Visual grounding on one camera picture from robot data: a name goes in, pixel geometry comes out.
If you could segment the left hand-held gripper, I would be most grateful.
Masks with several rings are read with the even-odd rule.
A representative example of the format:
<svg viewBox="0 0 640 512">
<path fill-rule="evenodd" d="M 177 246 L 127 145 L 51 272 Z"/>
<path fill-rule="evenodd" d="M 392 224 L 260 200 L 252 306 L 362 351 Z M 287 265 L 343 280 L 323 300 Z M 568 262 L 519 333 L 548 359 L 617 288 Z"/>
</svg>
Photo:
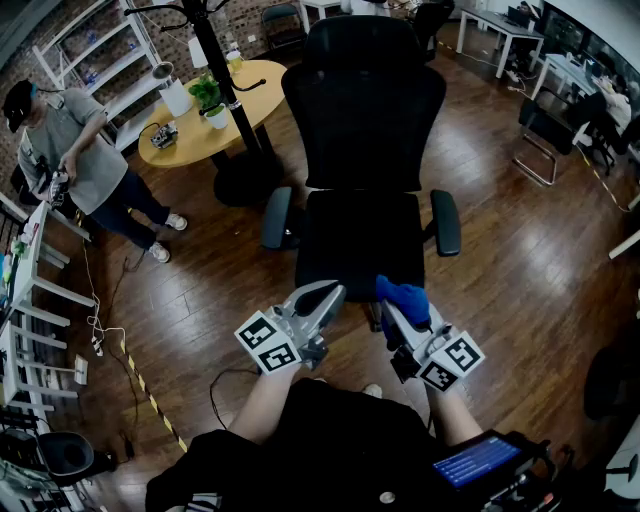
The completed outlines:
<svg viewBox="0 0 640 512">
<path fill-rule="evenodd" d="M 234 332 L 264 375 L 301 363 L 314 370 L 328 353 L 321 332 L 344 304 L 346 288 L 320 280 L 297 288 L 285 304 L 257 311 Z"/>
</svg>

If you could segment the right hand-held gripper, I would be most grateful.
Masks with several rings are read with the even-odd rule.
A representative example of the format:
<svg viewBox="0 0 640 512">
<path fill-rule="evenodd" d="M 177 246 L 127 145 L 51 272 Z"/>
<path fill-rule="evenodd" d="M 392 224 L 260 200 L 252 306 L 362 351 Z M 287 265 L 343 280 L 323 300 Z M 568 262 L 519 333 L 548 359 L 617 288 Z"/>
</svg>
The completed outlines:
<svg viewBox="0 0 640 512">
<path fill-rule="evenodd" d="M 485 354 L 468 332 L 445 324 L 433 303 L 429 304 L 430 328 L 415 331 L 398 307 L 381 302 L 381 324 L 388 348 L 398 348 L 391 365 L 402 382 L 419 379 L 428 387 L 446 393 L 485 360 Z"/>
</svg>

